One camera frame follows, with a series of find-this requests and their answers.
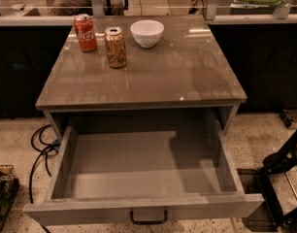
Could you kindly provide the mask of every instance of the black handle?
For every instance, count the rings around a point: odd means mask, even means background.
[[[162,224],[165,223],[168,220],[168,212],[167,210],[164,211],[164,218],[161,220],[155,220],[155,221],[138,221],[135,220],[133,217],[133,211],[130,212],[130,220],[133,224],[137,225],[148,225],[148,224]]]

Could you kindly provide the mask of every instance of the soda can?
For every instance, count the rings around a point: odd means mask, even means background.
[[[127,64],[126,45],[120,27],[108,27],[105,30],[104,40],[109,59],[109,65],[120,68]]]
[[[94,34],[93,21],[88,14],[75,16],[74,27],[82,51],[97,49],[97,40]]]

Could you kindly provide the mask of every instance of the speckled floor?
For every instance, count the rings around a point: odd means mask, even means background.
[[[3,233],[44,232],[40,225],[22,212],[29,203],[28,181],[33,162],[38,153],[30,145],[32,134],[48,124],[45,118],[0,119],[0,163],[15,166],[21,187],[8,216]],[[227,148],[232,152],[237,168],[258,168],[264,157],[277,151],[294,130],[287,129],[277,114],[237,115],[227,134]],[[52,142],[55,136],[51,129],[44,134],[45,142]],[[52,170],[55,156],[49,159]],[[43,201],[50,177],[44,160],[40,162],[34,175],[33,196],[35,203]],[[279,196],[287,198],[286,210],[294,205],[286,194],[285,183],[278,184]],[[135,226],[130,223],[50,226],[50,232],[225,232],[248,233],[240,218],[202,219],[167,221],[161,225]]]

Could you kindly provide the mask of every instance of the white bowl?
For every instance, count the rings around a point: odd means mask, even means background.
[[[130,30],[140,46],[151,48],[159,42],[164,32],[164,25],[157,20],[145,19],[133,23]]]

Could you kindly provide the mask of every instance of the drawer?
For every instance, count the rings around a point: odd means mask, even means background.
[[[24,212],[41,225],[249,216],[214,109],[77,113],[69,119],[44,203]]]

